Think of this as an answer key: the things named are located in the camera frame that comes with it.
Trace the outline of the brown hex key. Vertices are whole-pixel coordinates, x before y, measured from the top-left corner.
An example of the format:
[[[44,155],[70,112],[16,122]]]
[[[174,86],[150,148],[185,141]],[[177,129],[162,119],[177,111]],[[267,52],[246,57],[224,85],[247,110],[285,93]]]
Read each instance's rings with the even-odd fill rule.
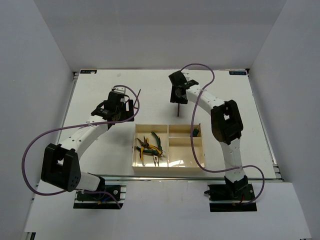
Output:
[[[139,100],[140,93],[141,93],[141,88],[139,89],[139,91],[138,91],[138,93],[137,93],[137,97],[136,97],[136,99],[135,99],[135,101],[134,101],[134,105],[133,105],[133,108],[134,108],[134,109],[138,109],[137,104],[138,104],[138,100]]]
[[[177,105],[177,117],[180,116],[180,103],[178,103]]]

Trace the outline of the green orange stubby screwdriver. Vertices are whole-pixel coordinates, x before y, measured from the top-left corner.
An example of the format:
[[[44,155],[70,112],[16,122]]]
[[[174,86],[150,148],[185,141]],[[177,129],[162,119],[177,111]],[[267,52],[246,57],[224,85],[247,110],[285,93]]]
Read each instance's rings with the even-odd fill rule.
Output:
[[[194,125],[193,131],[192,131],[192,137],[198,137],[200,133],[201,124]]]

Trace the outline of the yellow needle-nose pliers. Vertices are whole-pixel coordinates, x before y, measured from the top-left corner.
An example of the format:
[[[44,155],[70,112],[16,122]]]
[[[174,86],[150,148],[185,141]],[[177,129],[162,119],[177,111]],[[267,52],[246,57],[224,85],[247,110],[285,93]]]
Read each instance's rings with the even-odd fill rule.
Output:
[[[154,146],[150,143],[149,143],[149,147],[150,147],[151,151],[150,151],[150,153],[146,153],[146,154],[152,155],[154,166],[159,167],[160,166],[159,156],[162,154],[162,151],[159,149],[159,147]]]
[[[144,167],[145,166],[145,163],[144,163],[144,153],[150,153],[151,151],[151,148],[150,148],[150,145],[149,145],[149,139],[148,138],[145,138],[143,137],[143,141],[140,140],[139,138],[136,138],[137,141],[140,143],[140,147],[139,147],[139,158],[140,158],[140,161],[142,163],[142,166]]]

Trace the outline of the green side cutters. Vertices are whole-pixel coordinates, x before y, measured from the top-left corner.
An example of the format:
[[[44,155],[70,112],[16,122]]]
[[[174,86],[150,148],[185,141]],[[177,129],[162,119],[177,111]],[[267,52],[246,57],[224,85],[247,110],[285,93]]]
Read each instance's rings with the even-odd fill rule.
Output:
[[[150,144],[147,137],[143,137],[143,141],[139,138],[136,138],[136,140],[138,140],[138,142],[140,143],[140,147],[136,146],[136,149],[139,151],[139,157],[141,160],[143,160],[144,153],[158,157],[163,156],[164,151],[161,145],[160,137],[154,131],[151,132],[151,135],[155,138],[157,146]]]

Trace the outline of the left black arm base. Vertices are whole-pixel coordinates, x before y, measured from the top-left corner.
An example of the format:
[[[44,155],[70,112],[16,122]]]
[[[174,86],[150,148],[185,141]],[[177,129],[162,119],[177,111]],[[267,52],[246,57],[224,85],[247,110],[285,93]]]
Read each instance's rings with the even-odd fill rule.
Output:
[[[76,191],[73,208],[85,210],[120,210],[124,205],[127,184],[100,176],[97,193]]]

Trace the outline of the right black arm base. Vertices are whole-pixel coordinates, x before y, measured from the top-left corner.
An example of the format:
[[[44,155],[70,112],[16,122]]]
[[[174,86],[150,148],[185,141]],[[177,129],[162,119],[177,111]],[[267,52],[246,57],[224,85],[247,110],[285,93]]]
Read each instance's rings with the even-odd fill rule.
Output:
[[[210,184],[204,195],[209,198],[212,213],[256,212],[255,193],[252,184],[240,190],[236,196],[226,184]]]

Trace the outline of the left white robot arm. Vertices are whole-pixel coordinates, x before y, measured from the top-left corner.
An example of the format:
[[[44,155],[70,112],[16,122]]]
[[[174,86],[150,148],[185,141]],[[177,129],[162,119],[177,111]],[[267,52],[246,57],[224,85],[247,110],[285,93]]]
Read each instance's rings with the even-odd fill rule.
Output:
[[[124,87],[113,88],[108,98],[91,112],[83,127],[58,144],[50,143],[44,150],[41,180],[67,192],[85,190],[96,200],[103,198],[106,187],[102,178],[81,171],[80,159],[114,122],[134,121],[134,101],[126,101],[125,97]]]

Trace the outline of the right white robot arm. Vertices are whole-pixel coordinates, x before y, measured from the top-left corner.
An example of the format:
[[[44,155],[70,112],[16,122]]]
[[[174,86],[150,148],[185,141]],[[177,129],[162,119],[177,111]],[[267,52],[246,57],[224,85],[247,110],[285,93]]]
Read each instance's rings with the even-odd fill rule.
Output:
[[[168,77],[172,85],[170,102],[187,104],[191,101],[210,115],[211,131],[220,143],[226,168],[225,192],[229,198],[238,199],[248,185],[248,177],[241,158],[240,139],[244,126],[237,103],[208,93],[197,81],[187,80],[180,70]]]

